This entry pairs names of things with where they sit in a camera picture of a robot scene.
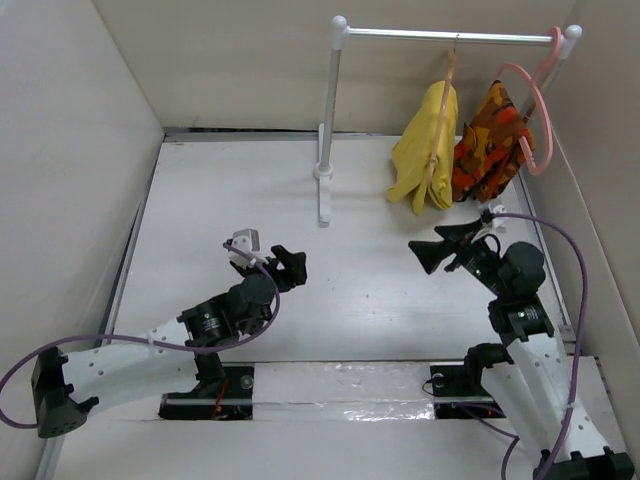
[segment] pink hanger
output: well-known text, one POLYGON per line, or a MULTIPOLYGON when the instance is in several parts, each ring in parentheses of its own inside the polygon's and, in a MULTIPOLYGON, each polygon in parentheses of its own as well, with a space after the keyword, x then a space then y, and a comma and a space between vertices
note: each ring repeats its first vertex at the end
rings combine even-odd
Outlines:
MULTIPOLYGON (((527 86, 529 87, 536 106, 540 110, 540 120, 542 121, 542 131, 545 143, 545 152, 542 161, 538 164, 535 162, 533 158, 533 152, 531 151, 531 146, 529 145, 529 142, 527 141, 527 138, 525 136, 520 137, 520 140, 518 141, 520 143, 520 146, 522 147, 522 152, 524 153, 524 157, 527 162, 527 168, 529 169, 529 173, 531 173, 531 175, 542 174, 542 172, 544 172, 549 166, 551 156, 553 155, 551 120, 549 119, 549 112, 547 111, 547 105, 544 103, 542 93, 540 93, 540 89, 536 85, 538 79, 540 79, 540 77, 542 77, 546 71, 550 70, 553 67, 556 60, 558 59, 558 54, 560 52, 562 31, 558 27, 553 27, 549 31, 549 34, 554 38, 553 51, 551 52, 551 56, 549 58, 543 59, 538 64, 533 77, 529 75, 529 73, 524 68, 522 68, 520 65, 516 65, 515 63, 503 63, 496 73, 496 78, 498 78, 503 71, 511 70, 524 78, 524 80, 527 82, 527 86)), ((525 123, 529 120, 529 115, 531 115, 531 112, 527 112, 527 116, 524 119, 525 123)))

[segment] yellow cloth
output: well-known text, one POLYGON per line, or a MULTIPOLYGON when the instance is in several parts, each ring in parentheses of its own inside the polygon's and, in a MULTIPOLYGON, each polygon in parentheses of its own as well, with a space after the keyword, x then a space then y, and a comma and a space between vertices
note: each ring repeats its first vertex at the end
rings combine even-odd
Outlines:
POLYGON ((393 148, 391 158, 396 167, 396 184, 387 190, 390 202, 402 200, 415 190, 412 208, 416 215, 424 210, 426 193, 439 208, 445 210, 453 204, 451 198, 451 174, 453 171, 453 149, 455 144, 456 123, 458 121, 458 96, 453 87, 442 125, 440 144, 438 145, 438 164, 433 179, 427 185, 427 167, 433 148, 438 125, 440 104, 445 82, 437 82, 429 87, 422 101, 422 107, 413 117, 402 134, 402 138, 393 148))

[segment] clothes rack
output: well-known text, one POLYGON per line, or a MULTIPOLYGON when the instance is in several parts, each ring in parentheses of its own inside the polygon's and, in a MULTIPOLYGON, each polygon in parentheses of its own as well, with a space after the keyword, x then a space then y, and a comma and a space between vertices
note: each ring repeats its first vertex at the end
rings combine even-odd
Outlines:
MULTIPOLYGON (((388 30, 373 28, 353 28, 343 16, 336 16, 332 20, 333 39, 331 45, 331 63, 329 67, 329 85, 327 90, 327 102, 325 107, 324 122, 318 127, 318 162, 314 168, 314 176, 318 179, 318 217, 321 226, 327 226, 331 222, 331 178, 333 167, 331 165, 331 141, 333 139, 333 121, 336 109, 336 92, 338 89, 338 76, 340 72, 340 57, 345 40, 350 37, 379 38, 395 40, 424 40, 458 43, 475 43, 487 45, 524 45, 535 47, 549 47, 553 44, 550 35, 504 35, 490 33, 463 33, 463 32, 433 32, 418 30, 388 30)), ((573 47, 582 36, 582 28, 579 25, 571 25, 563 32, 562 48, 558 61, 549 74, 541 79, 540 91, 545 93, 557 76, 564 61, 569 57, 573 47)), ((522 112, 531 111, 533 101, 527 98, 522 112)))

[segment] white wall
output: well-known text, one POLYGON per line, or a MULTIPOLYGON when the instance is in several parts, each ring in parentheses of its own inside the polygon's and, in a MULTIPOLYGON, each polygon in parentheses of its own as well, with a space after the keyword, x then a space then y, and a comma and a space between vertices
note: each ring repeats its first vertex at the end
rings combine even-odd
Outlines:
MULTIPOLYGON (((559 144, 549 170, 528 185, 538 213, 572 232, 590 279, 587 344, 600 357, 625 440, 640 462, 640 85, 636 0, 582 1, 584 27, 548 94, 559 144)), ((581 280, 565 242, 546 235, 572 318, 581 280)))
MULTIPOLYGON (((331 18, 353 26, 544 34, 575 0, 94 0, 165 126, 315 129, 322 119, 331 18)), ((351 39, 336 128, 400 133, 451 45, 351 39)), ((500 63, 538 48, 458 46, 454 86, 471 118, 500 63)))
MULTIPOLYGON (((162 130, 89 0, 0 0, 0 372, 95 332, 162 130)), ((33 421, 29 368, 2 407, 33 421)), ((0 424, 0 478, 42 442, 0 424)))

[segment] robotic arm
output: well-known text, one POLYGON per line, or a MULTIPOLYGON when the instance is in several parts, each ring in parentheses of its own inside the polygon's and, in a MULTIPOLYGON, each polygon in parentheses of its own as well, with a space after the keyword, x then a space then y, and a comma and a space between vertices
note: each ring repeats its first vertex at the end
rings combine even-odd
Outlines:
POLYGON ((264 332, 277 314, 271 310, 274 297, 307 280, 304 253, 277 245, 271 249, 275 258, 264 258, 255 230, 236 232, 226 246, 244 280, 140 335, 148 344, 117 343, 67 355, 54 347, 38 356, 31 385, 39 437, 63 435, 89 415, 152 395, 218 393, 225 372, 217 352, 264 332))
POLYGON ((441 242, 409 243, 427 274, 455 255, 444 270, 462 266, 497 297, 489 304, 489 320, 501 343, 470 348, 462 380, 472 390, 484 388, 500 405, 527 450, 534 478, 557 439, 566 435, 544 478, 630 480, 634 467, 629 456, 613 453, 577 396, 571 405, 573 420, 561 434, 574 385, 567 356, 537 295, 545 279, 544 256, 534 245, 517 242, 501 257, 486 236, 478 238, 492 219, 485 212, 473 223, 436 227, 441 242))

